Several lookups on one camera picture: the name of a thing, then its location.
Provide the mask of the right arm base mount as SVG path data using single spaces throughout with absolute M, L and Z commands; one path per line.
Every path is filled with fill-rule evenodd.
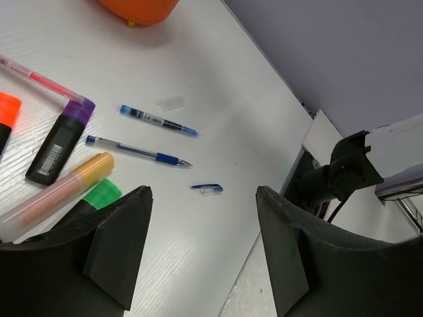
M 323 219 L 333 193 L 327 184 L 328 168 L 321 166 L 304 147 L 294 162 L 280 194 L 292 204 Z

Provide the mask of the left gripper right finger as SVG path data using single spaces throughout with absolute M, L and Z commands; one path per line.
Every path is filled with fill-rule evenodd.
M 388 243 L 348 232 L 267 186 L 258 218 L 278 316 L 394 316 Z

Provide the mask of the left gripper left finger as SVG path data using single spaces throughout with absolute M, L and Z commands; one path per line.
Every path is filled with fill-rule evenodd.
M 30 310 L 130 310 L 153 193 L 140 186 L 118 201 L 25 240 L 36 257 Z

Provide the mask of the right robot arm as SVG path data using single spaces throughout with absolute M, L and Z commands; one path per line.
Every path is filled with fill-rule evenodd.
M 381 200 L 422 195 L 422 114 L 339 141 L 327 186 L 340 201 L 372 186 Z

